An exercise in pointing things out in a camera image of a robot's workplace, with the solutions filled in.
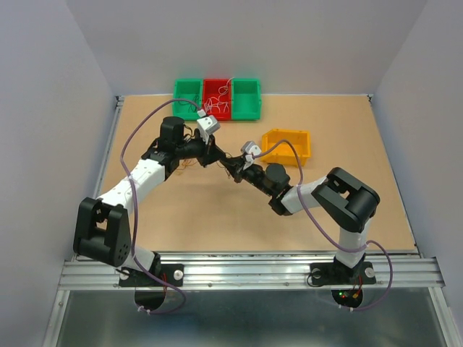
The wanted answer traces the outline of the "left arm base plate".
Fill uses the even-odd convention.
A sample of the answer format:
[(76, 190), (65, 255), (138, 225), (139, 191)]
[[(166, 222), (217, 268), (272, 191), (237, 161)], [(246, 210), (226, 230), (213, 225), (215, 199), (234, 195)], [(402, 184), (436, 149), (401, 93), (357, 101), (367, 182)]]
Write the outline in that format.
[[(127, 277), (125, 279), (119, 278), (118, 285), (122, 288), (137, 288), (137, 287), (159, 287), (160, 283), (147, 276), (144, 272), (123, 268)], [(184, 265), (181, 263), (163, 264), (161, 266), (158, 278), (176, 286), (182, 287), (184, 280)]]

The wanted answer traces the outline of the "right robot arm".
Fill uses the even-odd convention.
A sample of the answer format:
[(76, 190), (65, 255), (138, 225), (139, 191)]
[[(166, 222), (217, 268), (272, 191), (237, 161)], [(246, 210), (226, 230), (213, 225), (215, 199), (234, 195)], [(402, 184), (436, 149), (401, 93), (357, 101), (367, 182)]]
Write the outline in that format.
[(339, 167), (317, 181), (292, 186), (285, 167), (279, 163), (263, 168), (236, 157), (224, 158), (221, 164), (235, 182), (245, 180), (268, 195), (269, 205), (278, 215), (323, 208), (340, 228), (339, 241), (332, 243), (337, 252), (328, 274), (341, 282), (360, 274), (370, 220), (381, 201), (374, 189)]

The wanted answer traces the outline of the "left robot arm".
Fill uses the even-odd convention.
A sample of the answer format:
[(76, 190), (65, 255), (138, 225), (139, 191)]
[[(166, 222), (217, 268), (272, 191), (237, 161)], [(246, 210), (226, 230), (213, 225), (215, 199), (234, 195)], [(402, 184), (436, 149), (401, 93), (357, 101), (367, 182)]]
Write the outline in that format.
[(136, 247), (138, 205), (158, 185), (177, 170), (181, 160), (201, 158), (212, 143), (220, 124), (214, 116), (196, 121), (194, 136), (184, 135), (184, 120), (163, 119), (160, 136), (155, 139), (132, 170), (115, 187), (96, 198), (86, 197), (78, 207), (73, 250), (112, 267), (136, 270), (146, 285), (161, 277), (158, 254)]

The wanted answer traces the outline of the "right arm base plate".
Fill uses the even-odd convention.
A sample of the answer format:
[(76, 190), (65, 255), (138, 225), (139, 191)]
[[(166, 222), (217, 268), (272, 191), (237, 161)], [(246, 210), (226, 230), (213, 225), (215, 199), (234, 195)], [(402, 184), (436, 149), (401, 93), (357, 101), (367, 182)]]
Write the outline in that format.
[(314, 286), (342, 286), (359, 284), (376, 284), (375, 272), (371, 262), (360, 262), (354, 268), (340, 262), (319, 262), (310, 265), (312, 284)]

